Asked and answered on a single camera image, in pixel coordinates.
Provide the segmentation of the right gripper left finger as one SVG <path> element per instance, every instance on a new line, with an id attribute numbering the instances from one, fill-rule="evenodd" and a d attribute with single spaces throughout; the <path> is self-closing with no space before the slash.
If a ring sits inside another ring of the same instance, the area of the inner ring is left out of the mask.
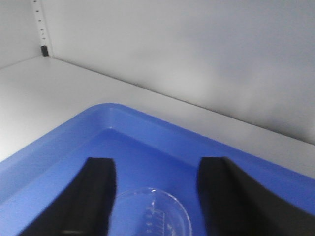
<path id="1" fill-rule="evenodd" d="M 115 196 L 114 160 L 89 157 L 72 182 L 19 234 L 105 236 Z"/>

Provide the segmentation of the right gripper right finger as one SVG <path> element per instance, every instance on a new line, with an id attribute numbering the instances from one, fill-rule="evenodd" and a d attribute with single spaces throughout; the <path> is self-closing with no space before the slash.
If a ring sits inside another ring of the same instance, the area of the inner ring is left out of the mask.
<path id="1" fill-rule="evenodd" d="M 203 157 L 198 197 L 209 236 L 313 236 L 315 216 L 261 185 L 227 157 Z"/>

